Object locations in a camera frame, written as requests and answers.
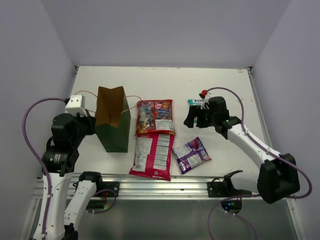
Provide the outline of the teal mint candy bag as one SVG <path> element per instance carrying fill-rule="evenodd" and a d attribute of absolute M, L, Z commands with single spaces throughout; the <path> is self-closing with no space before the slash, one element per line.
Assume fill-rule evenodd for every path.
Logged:
<path fill-rule="evenodd" d="M 188 105 L 191 106 L 201 106 L 203 104 L 203 99 L 189 99 Z"/>

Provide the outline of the purple candy bag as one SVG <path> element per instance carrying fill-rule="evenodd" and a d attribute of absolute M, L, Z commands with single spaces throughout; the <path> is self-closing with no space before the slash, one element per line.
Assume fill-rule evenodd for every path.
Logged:
<path fill-rule="evenodd" d="M 181 174 L 186 174 L 197 166 L 212 160 L 199 137 L 173 148 L 172 153 Z"/>

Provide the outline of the red candy bag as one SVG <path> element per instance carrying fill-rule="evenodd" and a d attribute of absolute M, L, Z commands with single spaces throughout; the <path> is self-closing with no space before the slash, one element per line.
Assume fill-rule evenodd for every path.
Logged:
<path fill-rule="evenodd" d="M 173 100 L 141 100 L 137 104 L 136 131 L 142 134 L 176 135 L 173 122 Z"/>

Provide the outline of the green paper bag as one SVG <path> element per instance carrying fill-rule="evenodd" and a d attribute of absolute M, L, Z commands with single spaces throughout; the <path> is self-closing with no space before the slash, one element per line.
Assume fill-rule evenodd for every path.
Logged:
<path fill-rule="evenodd" d="M 127 153 L 131 126 L 129 96 L 123 86 L 98 87 L 95 133 L 107 153 Z"/>

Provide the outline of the pink chips bag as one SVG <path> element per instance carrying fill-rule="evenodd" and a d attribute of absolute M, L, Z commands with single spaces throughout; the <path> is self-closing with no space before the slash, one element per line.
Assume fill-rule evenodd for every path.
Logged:
<path fill-rule="evenodd" d="M 170 181 L 171 154 L 175 136 L 147 133 L 137 137 L 133 167 L 129 174 Z"/>

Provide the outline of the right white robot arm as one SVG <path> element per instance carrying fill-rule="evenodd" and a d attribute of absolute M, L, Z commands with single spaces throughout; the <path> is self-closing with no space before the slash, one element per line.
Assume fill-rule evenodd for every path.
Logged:
<path fill-rule="evenodd" d="M 183 123 L 188 128 L 214 127 L 257 166 L 257 172 L 236 170 L 226 174 L 222 189 L 227 196 L 235 196 L 241 191 L 252 192 L 272 204 L 300 190 L 298 172 L 292 167 L 295 158 L 270 148 L 255 135 L 250 136 L 250 131 L 243 129 L 242 121 L 229 114 L 223 97 L 210 97 L 201 105 L 191 105 Z"/>

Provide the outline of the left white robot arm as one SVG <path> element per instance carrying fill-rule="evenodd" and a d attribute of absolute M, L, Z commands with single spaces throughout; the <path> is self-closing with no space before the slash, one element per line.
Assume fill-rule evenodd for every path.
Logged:
<path fill-rule="evenodd" d="M 42 156 L 47 172 L 43 175 L 43 197 L 35 240 L 76 240 L 78 228 L 91 197 L 103 193 L 99 172 L 85 171 L 78 179 L 76 191 L 67 202 L 68 190 L 79 158 L 78 147 L 85 136 L 95 131 L 96 119 L 89 113 L 62 113 L 53 119 L 52 137 Z"/>

